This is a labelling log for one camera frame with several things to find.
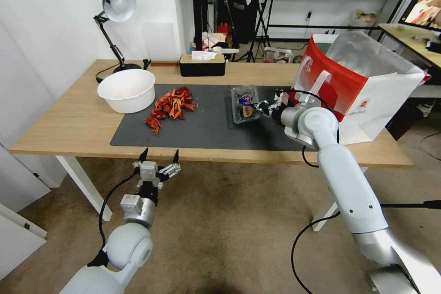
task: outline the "lamp shade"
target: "lamp shade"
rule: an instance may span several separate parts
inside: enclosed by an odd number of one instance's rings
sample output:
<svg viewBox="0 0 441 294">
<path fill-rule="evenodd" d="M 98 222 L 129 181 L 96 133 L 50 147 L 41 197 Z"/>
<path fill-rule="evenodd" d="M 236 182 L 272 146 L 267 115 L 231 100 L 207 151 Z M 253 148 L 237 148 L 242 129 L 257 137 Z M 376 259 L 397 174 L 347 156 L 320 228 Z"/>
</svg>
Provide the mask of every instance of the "lamp shade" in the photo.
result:
<svg viewBox="0 0 441 294">
<path fill-rule="evenodd" d="M 124 22 L 135 12 L 136 0 L 102 0 L 102 7 L 111 21 Z"/>
</svg>

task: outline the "brown carpet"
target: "brown carpet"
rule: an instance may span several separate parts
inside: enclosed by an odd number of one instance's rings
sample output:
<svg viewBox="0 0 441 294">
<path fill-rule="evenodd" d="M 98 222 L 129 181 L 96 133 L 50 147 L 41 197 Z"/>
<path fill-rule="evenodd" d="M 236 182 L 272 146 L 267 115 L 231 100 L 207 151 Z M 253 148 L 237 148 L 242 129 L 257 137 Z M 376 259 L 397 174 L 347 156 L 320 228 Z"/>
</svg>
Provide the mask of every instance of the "brown carpet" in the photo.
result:
<svg viewBox="0 0 441 294">
<path fill-rule="evenodd" d="M 441 198 L 440 162 L 418 149 L 421 138 L 437 129 L 433 119 L 424 120 L 400 140 L 415 162 L 412 169 L 367 171 L 381 202 Z M 426 147 L 439 153 L 441 137 Z M 103 195 L 132 171 L 131 160 L 80 161 Z M 107 234 L 122 224 L 122 195 L 135 192 L 132 180 L 114 194 Z M 304 165 L 183 162 L 182 172 L 159 195 L 153 254 L 126 292 L 303 293 L 291 271 L 291 245 L 327 196 L 320 170 Z M 441 269 L 441 211 L 384 212 L 395 234 Z M 58 293 L 99 249 L 98 215 L 70 177 L 20 213 L 46 229 L 48 241 L 0 282 L 0 292 Z M 320 233 L 307 231 L 295 263 L 314 293 L 366 293 L 365 274 L 374 268 L 341 217 Z"/>
</svg>

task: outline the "crayfish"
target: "crayfish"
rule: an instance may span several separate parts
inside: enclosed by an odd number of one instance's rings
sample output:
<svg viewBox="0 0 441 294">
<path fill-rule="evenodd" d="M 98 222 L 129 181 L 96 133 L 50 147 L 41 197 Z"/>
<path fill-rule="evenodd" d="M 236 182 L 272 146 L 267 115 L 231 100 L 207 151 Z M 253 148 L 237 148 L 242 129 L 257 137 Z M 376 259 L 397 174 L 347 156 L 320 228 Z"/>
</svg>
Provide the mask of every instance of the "crayfish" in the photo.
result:
<svg viewBox="0 0 441 294">
<path fill-rule="evenodd" d="M 154 132 L 155 134 L 158 134 L 159 128 L 162 127 L 162 125 L 159 123 L 159 121 L 157 119 L 147 118 L 146 124 L 153 129 L 152 132 Z"/>
<path fill-rule="evenodd" d="M 153 128 L 152 132 L 158 134 L 159 128 L 162 127 L 158 119 L 171 117 L 172 119 L 185 120 L 184 112 L 194 111 L 198 107 L 198 104 L 193 103 L 192 100 L 193 96 L 188 87 L 183 86 L 177 90 L 173 89 L 155 102 L 155 107 L 150 112 L 152 118 L 147 118 L 145 123 Z"/>
</svg>

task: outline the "robotic arm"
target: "robotic arm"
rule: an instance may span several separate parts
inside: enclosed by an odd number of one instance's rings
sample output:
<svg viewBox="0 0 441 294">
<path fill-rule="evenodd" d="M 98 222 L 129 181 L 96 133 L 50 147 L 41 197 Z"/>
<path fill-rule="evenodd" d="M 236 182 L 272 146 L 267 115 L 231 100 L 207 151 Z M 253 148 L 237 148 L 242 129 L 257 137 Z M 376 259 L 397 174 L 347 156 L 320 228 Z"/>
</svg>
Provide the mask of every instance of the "robotic arm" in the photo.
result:
<svg viewBox="0 0 441 294">
<path fill-rule="evenodd" d="M 322 107 L 287 107 L 259 102 L 255 110 L 285 126 L 285 134 L 318 150 L 317 161 L 346 225 L 361 252 L 383 268 L 370 277 L 381 294 L 433 294 L 441 276 L 422 254 L 400 242 L 391 232 L 380 203 L 352 153 L 337 143 L 338 121 Z"/>
<path fill-rule="evenodd" d="M 164 181 L 179 173 L 181 166 L 178 152 L 173 163 L 165 168 L 145 160 L 135 162 L 134 166 L 141 176 L 140 189 L 137 194 L 125 194 L 120 202 L 126 224 L 110 234 L 97 257 L 82 267 L 60 294 L 122 294 L 150 256 L 153 243 L 149 229 L 158 205 L 158 190 Z M 109 262 L 118 271 L 109 270 Z"/>
</svg>

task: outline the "light stand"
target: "light stand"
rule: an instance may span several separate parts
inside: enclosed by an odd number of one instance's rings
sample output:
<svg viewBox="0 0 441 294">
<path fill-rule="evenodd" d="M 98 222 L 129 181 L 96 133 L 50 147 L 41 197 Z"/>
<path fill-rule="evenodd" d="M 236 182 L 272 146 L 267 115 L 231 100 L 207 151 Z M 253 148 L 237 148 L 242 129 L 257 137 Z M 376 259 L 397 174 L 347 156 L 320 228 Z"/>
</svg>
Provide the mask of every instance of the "light stand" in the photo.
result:
<svg viewBox="0 0 441 294">
<path fill-rule="evenodd" d="M 106 30 L 104 30 L 104 23 L 108 20 L 114 22 L 123 22 L 128 20 L 135 11 L 136 0 L 102 0 L 102 7 L 104 10 L 98 15 L 94 16 L 93 19 L 95 20 L 95 23 L 100 27 L 102 34 L 110 45 L 110 49 L 118 59 L 119 66 L 116 67 L 113 72 L 115 73 L 127 69 L 141 69 L 141 67 L 137 64 L 124 63 L 123 53 L 121 53 L 119 48 L 112 42 L 112 40 L 108 36 Z"/>
</svg>

